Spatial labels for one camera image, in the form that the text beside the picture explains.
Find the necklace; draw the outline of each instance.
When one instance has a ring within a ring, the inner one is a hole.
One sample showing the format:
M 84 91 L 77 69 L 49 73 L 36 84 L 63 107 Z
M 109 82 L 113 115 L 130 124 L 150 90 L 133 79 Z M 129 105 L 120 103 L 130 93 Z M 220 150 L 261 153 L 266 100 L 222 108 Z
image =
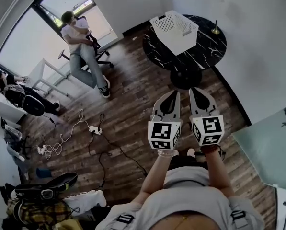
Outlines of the necklace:
M 182 221 L 173 230 L 176 230 L 187 219 L 188 219 L 187 216 L 182 216 Z

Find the table leg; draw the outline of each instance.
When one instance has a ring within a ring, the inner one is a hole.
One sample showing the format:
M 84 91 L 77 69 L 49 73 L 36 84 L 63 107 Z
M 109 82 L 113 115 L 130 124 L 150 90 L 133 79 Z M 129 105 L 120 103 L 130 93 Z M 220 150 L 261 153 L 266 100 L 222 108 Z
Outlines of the table leg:
M 60 74 L 62 77 L 67 78 L 67 76 L 61 72 L 59 69 L 55 68 L 53 65 L 51 65 L 48 61 L 45 60 L 45 65 L 49 66 L 53 71 L 57 72 Z
M 173 85 L 182 90 L 189 90 L 192 87 L 197 87 L 202 79 L 202 72 L 187 72 L 171 71 L 171 81 Z
M 34 87 L 34 89 L 39 90 L 39 91 L 42 91 L 42 92 L 44 92 L 45 94 L 49 94 L 49 92 L 48 92 L 48 91 L 43 90 L 43 89 L 41 89 L 41 88 Z
M 60 89 L 58 89 L 56 86 L 52 85 L 51 83 L 49 83 L 48 81 L 44 80 L 44 79 L 41 79 L 40 82 L 42 82 L 43 84 L 49 86 L 50 88 L 54 89 L 55 91 L 58 91 L 59 93 L 65 95 L 65 96 L 68 96 L 67 93 L 61 91 Z

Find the gray shirt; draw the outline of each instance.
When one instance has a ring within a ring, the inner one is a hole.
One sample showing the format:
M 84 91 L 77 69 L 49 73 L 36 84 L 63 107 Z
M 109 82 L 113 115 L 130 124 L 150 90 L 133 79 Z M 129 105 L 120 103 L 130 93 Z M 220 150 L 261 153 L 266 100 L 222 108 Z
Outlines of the gray shirt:
M 166 174 L 164 189 L 150 195 L 143 205 L 132 202 L 113 206 L 96 230 L 148 230 L 164 217 L 180 211 L 206 215 L 221 230 L 263 229 L 263 219 L 250 200 L 238 196 L 226 198 L 221 191 L 208 185 L 208 171 L 204 168 L 170 170 Z M 131 215 L 134 219 L 124 224 L 117 221 L 120 215 Z

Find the black chair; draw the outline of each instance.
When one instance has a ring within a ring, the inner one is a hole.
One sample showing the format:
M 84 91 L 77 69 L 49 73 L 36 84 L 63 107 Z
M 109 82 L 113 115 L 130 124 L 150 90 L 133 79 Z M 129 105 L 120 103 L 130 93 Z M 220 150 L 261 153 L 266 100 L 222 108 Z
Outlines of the black chair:
M 85 16 L 82 16 L 80 18 L 76 17 L 77 20 L 79 19 L 85 19 L 86 20 L 86 17 Z M 102 64 L 109 64 L 110 65 L 110 68 L 113 68 L 114 65 L 111 61 L 101 61 L 99 60 L 101 58 L 101 56 L 103 56 L 103 54 L 106 54 L 107 56 L 110 55 L 110 53 L 107 51 L 107 50 L 104 50 L 102 51 L 101 53 L 98 53 L 98 49 L 101 47 L 100 44 L 98 43 L 97 39 L 95 37 L 92 36 L 91 34 L 91 31 L 89 31 L 89 34 L 86 36 L 86 39 L 88 40 L 92 40 L 94 42 L 94 50 L 95 50 L 95 57 L 96 57 L 96 61 L 98 63 L 98 65 L 102 65 Z M 61 51 L 61 53 L 58 55 L 58 59 L 61 59 L 61 57 L 64 57 L 66 60 L 69 61 L 69 57 L 66 56 L 64 54 L 64 49 Z M 81 58 L 81 67 L 84 67 L 86 66 L 86 62 Z

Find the person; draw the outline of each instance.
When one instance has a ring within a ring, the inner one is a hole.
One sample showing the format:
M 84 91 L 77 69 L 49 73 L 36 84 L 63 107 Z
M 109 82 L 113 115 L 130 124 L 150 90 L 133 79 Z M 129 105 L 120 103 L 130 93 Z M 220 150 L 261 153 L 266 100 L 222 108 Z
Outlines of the person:
M 113 206 L 96 230 L 262 230 L 250 200 L 234 194 L 217 145 L 201 151 L 208 170 L 188 160 L 193 149 L 185 162 L 178 151 L 159 150 L 137 197 Z
M 8 74 L 6 76 L 6 73 L 3 71 L 0 71 L 0 89 L 3 92 L 6 84 L 13 84 L 13 85 L 18 85 L 17 82 L 24 82 L 25 77 L 16 77 L 14 75 Z M 44 99 L 42 96 L 40 96 L 36 91 L 33 89 L 26 87 L 25 85 L 19 84 L 21 87 L 23 87 L 24 92 L 26 95 L 31 95 L 34 98 L 38 99 L 45 108 L 46 113 L 52 113 L 52 114 L 58 114 L 60 110 L 60 102 L 56 101 L 54 103 L 51 103 L 50 101 Z
M 71 75 L 92 88 L 98 87 L 104 98 L 110 97 L 110 82 L 102 74 L 95 59 L 95 49 L 93 41 L 86 39 L 88 24 L 84 18 L 76 20 L 71 11 L 65 12 L 61 20 L 66 24 L 62 30 L 62 36 L 69 45 L 70 52 L 70 72 Z M 86 62 L 90 73 L 81 68 L 81 58 Z

